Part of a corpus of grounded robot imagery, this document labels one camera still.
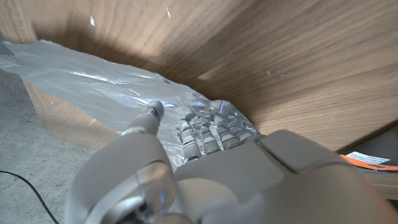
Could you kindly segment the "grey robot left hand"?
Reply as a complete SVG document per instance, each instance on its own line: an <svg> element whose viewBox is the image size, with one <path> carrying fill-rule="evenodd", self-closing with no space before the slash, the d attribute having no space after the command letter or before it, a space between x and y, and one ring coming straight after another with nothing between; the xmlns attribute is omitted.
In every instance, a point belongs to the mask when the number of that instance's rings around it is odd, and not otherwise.
<svg viewBox="0 0 398 224"><path fill-rule="evenodd" d="M77 173L66 223L396 223L397 211L345 159L291 131L254 134L237 123L180 128L173 169L150 102Z"/></svg>

